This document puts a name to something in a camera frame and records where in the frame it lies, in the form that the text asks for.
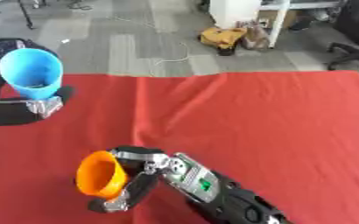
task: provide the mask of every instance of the red table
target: red table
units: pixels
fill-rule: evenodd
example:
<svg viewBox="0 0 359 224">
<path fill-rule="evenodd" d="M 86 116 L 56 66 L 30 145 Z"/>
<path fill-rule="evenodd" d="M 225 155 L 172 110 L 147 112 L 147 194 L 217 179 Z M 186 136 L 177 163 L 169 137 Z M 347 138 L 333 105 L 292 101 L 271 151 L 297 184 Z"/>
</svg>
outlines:
<svg viewBox="0 0 359 224">
<path fill-rule="evenodd" d="M 164 184 L 128 213 L 89 212 L 78 164 L 119 144 L 183 151 L 294 223 L 359 224 L 359 73 L 64 82 L 77 93 L 58 114 L 0 128 L 0 224 L 205 223 Z"/>
</svg>

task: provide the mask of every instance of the office chair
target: office chair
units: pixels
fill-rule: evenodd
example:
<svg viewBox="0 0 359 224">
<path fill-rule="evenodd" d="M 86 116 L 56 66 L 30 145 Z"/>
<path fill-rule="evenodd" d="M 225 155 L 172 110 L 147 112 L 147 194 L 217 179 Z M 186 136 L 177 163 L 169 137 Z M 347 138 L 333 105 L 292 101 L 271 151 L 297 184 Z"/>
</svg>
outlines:
<svg viewBox="0 0 359 224">
<path fill-rule="evenodd" d="M 351 0 L 342 8 L 334 28 L 359 45 L 359 0 Z M 335 67 L 341 63 L 359 60 L 359 49 L 351 45 L 333 43 L 328 51 L 332 53 L 336 48 L 343 50 L 346 55 L 330 62 L 328 70 L 335 70 Z"/>
</svg>

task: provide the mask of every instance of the blue cup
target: blue cup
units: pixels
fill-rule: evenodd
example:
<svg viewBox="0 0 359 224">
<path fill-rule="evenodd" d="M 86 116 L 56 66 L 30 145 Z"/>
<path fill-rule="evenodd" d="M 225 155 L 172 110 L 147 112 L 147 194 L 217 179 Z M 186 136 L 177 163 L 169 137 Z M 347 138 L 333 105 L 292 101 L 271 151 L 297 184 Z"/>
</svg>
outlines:
<svg viewBox="0 0 359 224">
<path fill-rule="evenodd" d="M 22 96 L 43 100 L 60 88 L 63 66 L 50 52 L 22 48 L 1 58 L 0 74 Z"/>
</svg>

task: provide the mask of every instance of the black cable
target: black cable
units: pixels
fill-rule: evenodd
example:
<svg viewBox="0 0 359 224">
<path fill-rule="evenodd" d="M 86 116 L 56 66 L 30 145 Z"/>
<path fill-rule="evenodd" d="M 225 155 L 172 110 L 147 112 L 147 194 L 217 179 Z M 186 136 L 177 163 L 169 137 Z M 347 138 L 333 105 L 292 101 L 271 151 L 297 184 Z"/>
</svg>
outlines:
<svg viewBox="0 0 359 224">
<path fill-rule="evenodd" d="M 92 7 L 89 5 L 81 5 L 81 0 L 73 0 L 67 8 L 71 10 L 82 10 L 82 11 L 90 11 L 92 10 Z"/>
</svg>

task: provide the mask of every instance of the white cabinet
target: white cabinet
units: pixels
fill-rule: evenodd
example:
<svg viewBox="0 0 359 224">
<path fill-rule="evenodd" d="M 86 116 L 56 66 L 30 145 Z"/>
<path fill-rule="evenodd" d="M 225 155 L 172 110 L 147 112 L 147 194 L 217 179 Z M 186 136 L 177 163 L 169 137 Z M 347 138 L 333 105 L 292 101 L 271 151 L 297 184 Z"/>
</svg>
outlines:
<svg viewBox="0 0 359 224">
<path fill-rule="evenodd" d="M 257 18 L 262 0 L 211 0 L 209 13 L 216 21 L 215 25 L 233 28 L 237 21 L 250 21 Z"/>
</svg>

